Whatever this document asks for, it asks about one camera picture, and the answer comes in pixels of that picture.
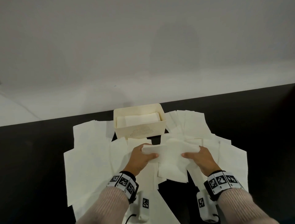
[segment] cream plastic bin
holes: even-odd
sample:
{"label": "cream plastic bin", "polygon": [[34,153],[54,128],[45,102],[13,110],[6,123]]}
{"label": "cream plastic bin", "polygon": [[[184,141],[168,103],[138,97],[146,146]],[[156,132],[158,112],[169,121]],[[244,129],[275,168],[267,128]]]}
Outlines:
{"label": "cream plastic bin", "polygon": [[[149,123],[149,124],[140,124],[135,126],[117,128],[117,117],[118,116],[129,116],[129,115],[143,115],[150,113],[159,113],[161,121]],[[162,109],[162,106],[159,103],[148,104],[135,107],[126,107],[119,108],[114,110],[114,128],[117,135],[117,138],[125,137],[127,138],[147,138],[156,135],[162,135],[165,133],[166,127],[166,117]]]}

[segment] black table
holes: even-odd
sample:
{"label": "black table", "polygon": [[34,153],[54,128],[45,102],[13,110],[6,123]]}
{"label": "black table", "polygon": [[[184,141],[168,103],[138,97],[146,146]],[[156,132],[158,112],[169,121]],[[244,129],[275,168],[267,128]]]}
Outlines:
{"label": "black table", "polygon": [[[165,112],[205,113],[212,133],[247,151],[249,191],[276,219],[295,211],[295,84],[162,103]],[[63,153],[73,126],[112,120],[113,111],[0,127],[0,223],[75,223],[67,207]],[[152,137],[153,144],[160,137]],[[166,181],[159,192],[181,223],[200,221],[191,184]]]}

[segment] hand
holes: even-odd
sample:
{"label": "hand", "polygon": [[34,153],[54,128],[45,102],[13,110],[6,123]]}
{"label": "hand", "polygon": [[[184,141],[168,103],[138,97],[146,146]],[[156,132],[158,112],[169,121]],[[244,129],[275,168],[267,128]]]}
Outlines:
{"label": "hand", "polygon": [[214,171],[221,170],[214,161],[209,150],[203,146],[200,146],[199,152],[185,152],[182,153],[181,156],[187,159],[192,159],[200,167],[205,176],[209,176]]}
{"label": "hand", "polygon": [[150,144],[144,143],[135,147],[132,150],[129,162],[127,163],[123,171],[128,171],[132,173],[134,176],[137,176],[140,173],[140,171],[148,164],[148,161],[159,157],[157,153],[151,153],[147,155],[143,154],[141,152],[143,145],[150,145]]}

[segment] forearm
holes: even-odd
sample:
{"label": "forearm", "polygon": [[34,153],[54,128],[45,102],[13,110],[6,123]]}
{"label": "forearm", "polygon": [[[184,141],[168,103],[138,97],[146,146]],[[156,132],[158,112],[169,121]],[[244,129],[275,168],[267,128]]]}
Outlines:
{"label": "forearm", "polygon": [[231,223],[278,223],[270,218],[243,189],[232,188],[224,191],[217,201],[228,222]]}
{"label": "forearm", "polygon": [[121,189],[106,187],[77,224],[121,224],[128,207],[128,199]]}

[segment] person's left hand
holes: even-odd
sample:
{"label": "person's left hand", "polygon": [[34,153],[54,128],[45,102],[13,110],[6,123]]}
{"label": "person's left hand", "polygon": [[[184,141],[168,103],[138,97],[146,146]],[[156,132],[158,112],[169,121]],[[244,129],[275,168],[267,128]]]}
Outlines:
{"label": "person's left hand", "polygon": [[140,171],[148,164],[148,161],[155,159],[159,156],[157,153],[151,153],[147,155],[143,154],[141,152],[143,145],[150,144],[144,143],[135,147],[131,153],[129,162],[127,163],[123,171],[128,171],[132,173],[134,176],[137,176],[140,173]]}

